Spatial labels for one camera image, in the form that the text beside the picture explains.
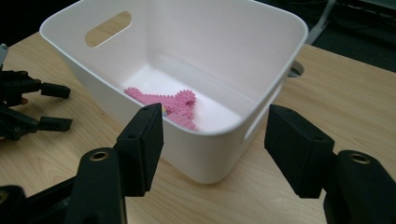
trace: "table surface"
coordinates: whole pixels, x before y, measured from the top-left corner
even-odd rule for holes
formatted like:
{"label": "table surface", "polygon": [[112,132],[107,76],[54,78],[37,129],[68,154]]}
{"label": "table surface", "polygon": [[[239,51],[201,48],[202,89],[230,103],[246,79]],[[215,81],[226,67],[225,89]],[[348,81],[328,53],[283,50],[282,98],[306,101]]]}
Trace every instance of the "table surface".
{"label": "table surface", "polygon": [[[334,152],[354,149],[378,159],[396,179],[396,74],[312,46],[296,58],[301,77],[287,78],[275,104],[296,110],[335,141]],[[27,71],[72,89],[70,98],[25,94],[13,107],[40,116],[71,118],[65,133],[37,132],[0,140],[0,186],[22,186],[27,196],[76,174],[81,156],[112,147],[123,127],[81,87],[39,33],[9,48],[4,70]],[[319,199],[300,199],[263,146],[262,125],[232,172],[215,185],[194,183],[160,160],[152,189],[128,198],[130,223],[326,223]]]}

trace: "white plastic bin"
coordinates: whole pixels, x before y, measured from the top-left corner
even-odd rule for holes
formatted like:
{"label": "white plastic bin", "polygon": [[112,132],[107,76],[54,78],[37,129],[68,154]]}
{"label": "white plastic bin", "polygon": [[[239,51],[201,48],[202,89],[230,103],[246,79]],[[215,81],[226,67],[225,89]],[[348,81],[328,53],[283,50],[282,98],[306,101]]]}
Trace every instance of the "white plastic bin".
{"label": "white plastic bin", "polygon": [[[86,34],[121,12],[131,23],[89,47]],[[82,0],[40,28],[121,124],[142,107],[123,92],[128,87],[154,94],[192,90],[199,132],[164,119],[162,156],[203,184],[219,182],[237,163],[307,33],[298,17],[251,0]]]}

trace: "pink foam piece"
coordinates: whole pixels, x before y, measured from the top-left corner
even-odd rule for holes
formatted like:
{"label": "pink foam piece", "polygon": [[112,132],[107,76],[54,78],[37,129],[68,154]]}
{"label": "pink foam piece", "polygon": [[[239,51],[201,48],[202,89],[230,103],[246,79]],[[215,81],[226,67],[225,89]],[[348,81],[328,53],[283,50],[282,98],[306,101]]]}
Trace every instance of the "pink foam piece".
{"label": "pink foam piece", "polygon": [[193,108],[195,106],[195,94],[190,90],[179,91],[176,95],[144,94],[138,88],[130,87],[124,90],[126,94],[144,105],[161,103],[167,116],[174,123],[198,131],[193,120]]}

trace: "wooden table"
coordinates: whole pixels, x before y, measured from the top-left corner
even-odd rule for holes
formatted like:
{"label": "wooden table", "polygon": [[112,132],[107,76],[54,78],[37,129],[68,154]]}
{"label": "wooden table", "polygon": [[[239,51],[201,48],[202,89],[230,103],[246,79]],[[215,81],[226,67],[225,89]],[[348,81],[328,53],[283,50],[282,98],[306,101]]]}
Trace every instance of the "wooden table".
{"label": "wooden table", "polygon": [[[297,59],[301,77],[288,78],[276,104],[317,125],[334,152],[355,149],[377,158],[396,179],[396,74],[311,46]],[[4,70],[25,70],[72,89],[67,100],[29,93],[14,109],[31,117],[71,118],[66,133],[37,132],[0,141],[0,186],[20,185],[28,196],[74,176],[81,156],[112,147],[123,129],[80,86],[40,34],[9,48]],[[326,223],[318,200],[299,199],[263,147],[264,127],[222,182],[205,186],[161,160],[151,192],[128,198],[130,223]]]}

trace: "pink toy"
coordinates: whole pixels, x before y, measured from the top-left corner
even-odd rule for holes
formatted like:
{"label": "pink toy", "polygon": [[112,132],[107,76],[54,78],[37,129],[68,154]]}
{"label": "pink toy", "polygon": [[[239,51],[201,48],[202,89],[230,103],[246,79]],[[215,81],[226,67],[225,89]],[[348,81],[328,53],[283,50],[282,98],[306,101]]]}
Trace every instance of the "pink toy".
{"label": "pink toy", "polygon": [[196,101],[195,94],[192,91],[180,91],[174,96],[155,95],[144,94],[139,89],[131,87],[124,92],[144,105],[161,103],[164,107],[163,115],[166,115],[167,118],[180,126],[198,131],[192,122],[192,109]]}

